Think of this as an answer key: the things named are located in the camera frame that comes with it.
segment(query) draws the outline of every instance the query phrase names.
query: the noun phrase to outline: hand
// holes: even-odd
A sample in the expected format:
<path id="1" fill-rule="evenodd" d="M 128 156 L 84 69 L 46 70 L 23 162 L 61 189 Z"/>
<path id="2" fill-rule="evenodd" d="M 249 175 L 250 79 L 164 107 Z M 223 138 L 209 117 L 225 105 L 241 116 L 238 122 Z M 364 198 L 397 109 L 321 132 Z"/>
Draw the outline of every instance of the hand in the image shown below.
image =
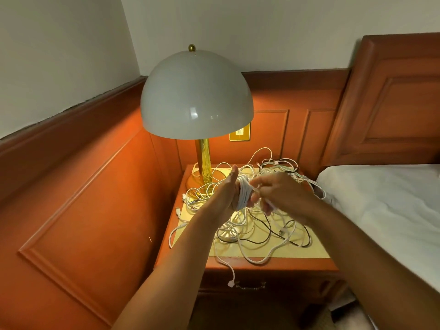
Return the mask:
<path id="1" fill-rule="evenodd" d="M 302 224 L 308 224 L 316 211 L 327 205 L 285 172 L 258 176 L 250 184 L 260 188 L 252 193 L 247 206 L 253 206 L 261 198 L 261 209 L 267 215 L 272 207 L 266 199 Z"/>
<path id="2" fill-rule="evenodd" d="M 239 202 L 240 183 L 237 182 L 238 176 L 239 169 L 233 165 L 231 173 L 220 183 L 211 199 L 204 205 L 212 211 L 218 227 L 230 219 Z"/>

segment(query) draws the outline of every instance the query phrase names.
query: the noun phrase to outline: person's right arm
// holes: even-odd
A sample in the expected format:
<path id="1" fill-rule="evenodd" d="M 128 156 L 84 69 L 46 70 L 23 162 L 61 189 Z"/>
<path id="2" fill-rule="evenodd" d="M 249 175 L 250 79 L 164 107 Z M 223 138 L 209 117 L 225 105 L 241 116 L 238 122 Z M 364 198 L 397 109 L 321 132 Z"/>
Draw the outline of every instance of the person's right arm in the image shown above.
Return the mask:
<path id="1" fill-rule="evenodd" d="M 316 233 L 380 330 L 440 329 L 440 294 L 397 262 L 342 213 L 286 173 L 262 175 L 249 205 L 260 197 Z"/>

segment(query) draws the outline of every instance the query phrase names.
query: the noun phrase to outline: gold switch plate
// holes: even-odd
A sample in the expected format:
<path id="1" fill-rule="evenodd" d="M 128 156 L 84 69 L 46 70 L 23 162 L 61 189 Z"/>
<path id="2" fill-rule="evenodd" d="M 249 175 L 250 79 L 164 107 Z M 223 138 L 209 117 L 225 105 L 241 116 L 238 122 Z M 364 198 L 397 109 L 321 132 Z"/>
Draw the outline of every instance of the gold switch plate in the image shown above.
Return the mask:
<path id="1" fill-rule="evenodd" d="M 239 130 L 229 133 L 229 141 L 249 141 L 250 140 L 250 123 Z"/>

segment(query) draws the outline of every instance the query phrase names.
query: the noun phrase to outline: person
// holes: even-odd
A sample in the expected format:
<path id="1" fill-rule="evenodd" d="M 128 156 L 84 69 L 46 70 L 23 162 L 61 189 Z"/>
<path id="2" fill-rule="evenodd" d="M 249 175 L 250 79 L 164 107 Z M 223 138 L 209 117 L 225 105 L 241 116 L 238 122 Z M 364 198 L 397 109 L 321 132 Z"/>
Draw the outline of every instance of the person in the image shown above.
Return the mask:
<path id="1" fill-rule="evenodd" d="M 205 270 L 212 239 L 238 202 L 237 166 L 193 216 L 168 258 L 145 280 L 113 330 L 185 329 Z M 342 213 L 306 191 L 286 173 L 266 174 L 248 206 L 261 198 L 311 227 L 380 330 L 440 329 L 440 294 L 406 269 Z"/>

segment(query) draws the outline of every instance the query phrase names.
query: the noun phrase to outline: lamp base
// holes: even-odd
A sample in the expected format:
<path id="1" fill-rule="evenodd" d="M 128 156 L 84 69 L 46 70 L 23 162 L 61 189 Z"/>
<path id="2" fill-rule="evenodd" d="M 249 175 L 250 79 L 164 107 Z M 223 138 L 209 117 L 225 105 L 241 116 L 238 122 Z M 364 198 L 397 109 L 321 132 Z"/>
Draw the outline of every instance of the lamp base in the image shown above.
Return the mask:
<path id="1" fill-rule="evenodd" d="M 212 181 L 215 183 L 215 182 L 218 182 L 219 180 L 221 181 L 221 180 L 223 180 L 223 179 L 225 179 L 226 178 L 226 175 L 225 174 L 223 174 L 223 172 L 221 172 L 221 171 L 219 171 L 219 170 L 214 170 L 214 169 L 211 169 L 211 174 L 212 174 Z M 195 174 L 195 176 L 193 175 L 193 174 L 191 174 L 189 177 L 188 177 L 188 179 L 187 179 L 187 182 L 186 182 L 186 187 L 187 187 L 187 190 L 189 190 L 190 188 L 196 188 L 196 189 L 198 189 L 198 188 L 200 188 L 201 186 L 202 186 L 202 183 L 200 182 L 200 177 L 199 177 L 199 172 L 198 172 L 198 170 L 195 170 L 194 171 L 194 174 Z M 193 197 L 195 197 L 195 192 L 193 192 L 193 190 L 192 191 L 190 191 L 189 192 L 190 193 L 190 195 L 192 195 Z M 206 193 L 206 188 L 201 188 L 200 189 L 200 193 L 202 194 L 202 195 L 206 195 L 207 193 Z M 212 195 L 212 187 L 209 187 L 209 189 L 208 189 L 208 195 Z"/>

